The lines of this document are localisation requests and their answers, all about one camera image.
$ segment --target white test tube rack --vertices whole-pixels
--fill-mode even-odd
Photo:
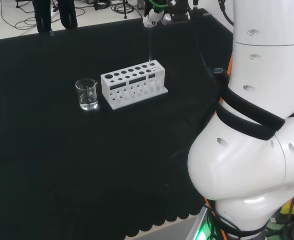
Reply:
[[[165,69],[156,60],[101,75],[102,94],[118,109],[164,93]]]

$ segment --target velcro strap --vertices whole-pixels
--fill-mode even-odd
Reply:
[[[231,112],[227,111],[222,105],[217,108],[217,116],[227,126],[235,129],[238,132],[246,134],[256,139],[269,140],[274,136],[276,130],[267,126],[259,125],[254,122],[242,119]]]
[[[278,131],[285,123],[284,119],[238,96],[228,86],[222,90],[222,99],[236,111],[270,129]]]

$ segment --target water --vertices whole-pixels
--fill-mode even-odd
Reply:
[[[98,100],[93,96],[81,96],[79,100],[80,107],[85,111],[96,109],[98,106]]]

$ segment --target person's leg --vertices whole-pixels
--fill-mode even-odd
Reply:
[[[51,31],[50,0],[32,0],[39,33]]]
[[[61,23],[66,29],[78,27],[74,0],[58,0]]]

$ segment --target black tablecloth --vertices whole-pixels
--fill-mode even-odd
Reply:
[[[197,31],[227,67],[231,33],[203,15]],[[217,89],[191,23],[155,27],[153,58],[169,93],[112,111],[100,74],[148,61],[140,19],[0,40],[0,240],[123,239],[199,213],[185,160]],[[98,112],[80,109],[80,78],[99,82]]]

